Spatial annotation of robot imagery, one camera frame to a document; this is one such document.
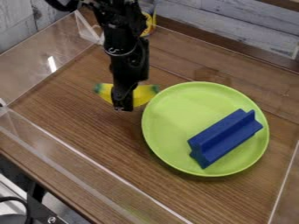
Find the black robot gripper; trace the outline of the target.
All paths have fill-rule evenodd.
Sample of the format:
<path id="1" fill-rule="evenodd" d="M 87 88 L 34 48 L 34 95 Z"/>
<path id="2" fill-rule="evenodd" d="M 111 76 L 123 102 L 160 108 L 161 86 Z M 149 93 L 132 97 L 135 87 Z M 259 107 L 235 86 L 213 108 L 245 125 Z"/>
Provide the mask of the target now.
<path id="1" fill-rule="evenodd" d="M 148 79 L 149 42 L 137 38 L 133 42 L 121 39 L 107 39 L 104 51 L 109 57 L 112 73 L 111 99 L 115 110 L 133 110 L 133 90 L 140 81 Z"/>

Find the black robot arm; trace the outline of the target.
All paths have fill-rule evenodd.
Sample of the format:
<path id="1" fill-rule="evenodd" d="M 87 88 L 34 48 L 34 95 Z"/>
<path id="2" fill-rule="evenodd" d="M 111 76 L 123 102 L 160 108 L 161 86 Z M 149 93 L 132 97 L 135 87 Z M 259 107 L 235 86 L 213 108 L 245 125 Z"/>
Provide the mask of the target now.
<path id="1" fill-rule="evenodd" d="M 112 83 L 99 83 L 95 92 L 115 110 L 132 111 L 139 83 L 148 79 L 149 42 L 143 37 L 145 15 L 137 0 L 44 0 L 57 11 L 84 5 L 95 15 L 104 34 L 103 49 L 109 57 Z"/>

